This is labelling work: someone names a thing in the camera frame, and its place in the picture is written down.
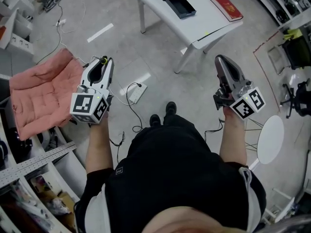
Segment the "black t-shirt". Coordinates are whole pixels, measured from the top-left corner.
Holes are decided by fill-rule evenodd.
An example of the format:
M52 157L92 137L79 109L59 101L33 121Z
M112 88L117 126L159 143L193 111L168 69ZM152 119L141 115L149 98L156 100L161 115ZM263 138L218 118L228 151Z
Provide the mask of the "black t-shirt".
M133 140L128 157L116 170L87 175L85 192L75 208L78 228L84 232L88 203L105 183L112 233L142 232L156 214L176 206L193 207L223 226L246 230L248 196L240 167L223 162L201 136L186 128L148 129ZM265 191L252 176L263 214Z

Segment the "white stool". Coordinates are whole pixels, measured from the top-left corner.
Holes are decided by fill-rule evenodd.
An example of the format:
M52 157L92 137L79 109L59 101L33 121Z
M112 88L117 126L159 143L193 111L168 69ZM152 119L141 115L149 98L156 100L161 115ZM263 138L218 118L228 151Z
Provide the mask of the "white stool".
M245 131L260 131L257 144L246 144L247 148L253 148L257 152L257 159L249 167L250 170L254 170L260 163L268 164L272 162L278 155L283 139L284 139L284 125L283 121L279 116L270 117L264 125L250 119L252 122L256 123L260 129L255 130L245 130Z
M295 197L290 197L287 194L281 192L280 190L278 190L276 188L273 188L272 190L277 192L277 193L279 193L280 195L282 195L283 197L285 197L285 198L287 198L289 200L289 202L286 204L286 206L283 209L280 206L276 205L276 204L274 205L274 207L276 207L277 209L280 210L279 213L277 213L277 214L274 214L270 210L265 209L265 212L267 214L269 214L273 218L274 223L277 223L280 220L282 220L288 214L289 210L291 209L291 207L292 207L292 205L294 203Z

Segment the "shoe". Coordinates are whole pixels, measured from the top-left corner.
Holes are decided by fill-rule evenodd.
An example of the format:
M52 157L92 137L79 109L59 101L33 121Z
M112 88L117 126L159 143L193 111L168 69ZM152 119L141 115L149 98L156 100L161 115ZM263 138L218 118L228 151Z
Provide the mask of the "shoe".
M177 111L177 106L174 102L169 102L166 105L166 108L165 108L166 116L167 115L175 115L176 111Z
M150 127L160 126L161 125L161 120L160 120L160 118L159 118L159 116L157 114L153 114L150 117L149 123L150 123Z

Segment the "floor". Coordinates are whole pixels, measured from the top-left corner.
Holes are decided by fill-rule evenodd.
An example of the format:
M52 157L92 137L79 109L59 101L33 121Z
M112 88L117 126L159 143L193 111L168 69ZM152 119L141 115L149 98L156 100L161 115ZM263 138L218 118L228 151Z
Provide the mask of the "floor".
M177 104L178 114L193 122L202 135L205 130L217 129L218 118L224 117L221 110L216 110L212 98L219 85L214 58L217 54L223 54L233 59L241 66L245 76L260 88L267 103L252 118L262 124L272 115L279 115L283 119L285 138L279 155L272 163L259 165L255 170L266 189L268 207L276 202L282 206L285 201L279 201L272 193L272 188L277 187L290 196L294 196L299 190L311 133L311 119L300 117L296 112L293 112L290 119L286 119L287 108L280 108L277 104L285 96L281 84L288 82L293 72L285 70L281 76L276 75L268 59L267 50L282 41L280 33L267 41L277 32L277 25L272 17L257 0L231 1L244 15L244 24L226 35L207 55L197 51L178 75L173 73L172 67L181 58L181 50L185 46L148 8L145 8L147 32L141 34L136 0L62 0L62 19L67 20L63 30L67 32L76 29L72 33L62 34L62 42L85 62L92 55L111 56L115 61L115 71L110 88L122 101L126 102L124 89L132 82L143 81L148 86L139 102L133 105L142 119L143 127L149 125L152 114L159 114L163 119L167 102L173 100ZM86 14L80 23L84 12L83 3ZM31 35L37 50L35 61L57 45L59 38L53 24L60 16L61 9L56 6L50 12L35 17L36 28ZM113 28L92 42L87 42L89 37L110 23L114 25ZM262 43L265 44L253 53ZM294 74L297 73L302 79L305 78L304 71L297 70ZM132 127L138 124L138 118L128 106L114 99L109 113L110 138L114 142L120 142L123 131L126 136L120 147L119 160L126 157L131 140L135 137ZM248 122L247 128L256 126ZM76 154L84 163L88 126L69 123L63 130L76 143ZM257 138L258 131L246 134L248 143L256 143ZM221 139L222 132L207 135L207 143L213 152L219 152ZM117 147L111 148L116 165ZM255 160L256 153L248 151L248 157L250 165Z

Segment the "white floor marking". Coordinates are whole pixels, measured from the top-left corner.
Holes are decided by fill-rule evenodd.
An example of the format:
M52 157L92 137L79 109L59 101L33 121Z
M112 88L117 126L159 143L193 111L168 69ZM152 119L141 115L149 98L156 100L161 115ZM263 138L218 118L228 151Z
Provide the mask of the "white floor marking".
M113 27L113 24L110 23L109 25L107 25L103 29L99 30L96 34L91 36L89 39L87 39L87 42L90 43L92 40L96 39L98 36L100 36L102 33L106 32L107 30L111 29L112 27Z
M184 55L186 51L187 51L187 48L184 48L181 50L181 53Z

